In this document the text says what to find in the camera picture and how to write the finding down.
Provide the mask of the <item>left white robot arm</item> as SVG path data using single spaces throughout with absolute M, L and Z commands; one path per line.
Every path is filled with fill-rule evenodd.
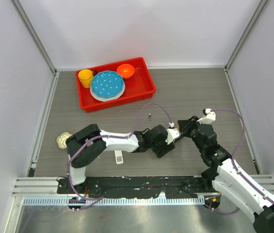
M 75 194 L 84 190 L 86 167 L 103 152 L 144 153 L 151 149 L 161 158 L 175 148 L 179 137 L 180 132 L 172 123 L 167 129 L 158 125 L 132 133 L 110 133 L 99 129 L 97 124 L 90 124 L 65 140 L 69 157 L 68 188 Z

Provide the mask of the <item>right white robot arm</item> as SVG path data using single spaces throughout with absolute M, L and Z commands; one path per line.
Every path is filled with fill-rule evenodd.
M 274 233 L 274 195 L 249 176 L 217 141 L 213 126 L 193 116 L 179 120 L 181 137 L 191 138 L 208 169 L 202 173 L 203 190 L 216 190 L 234 203 L 257 233 Z

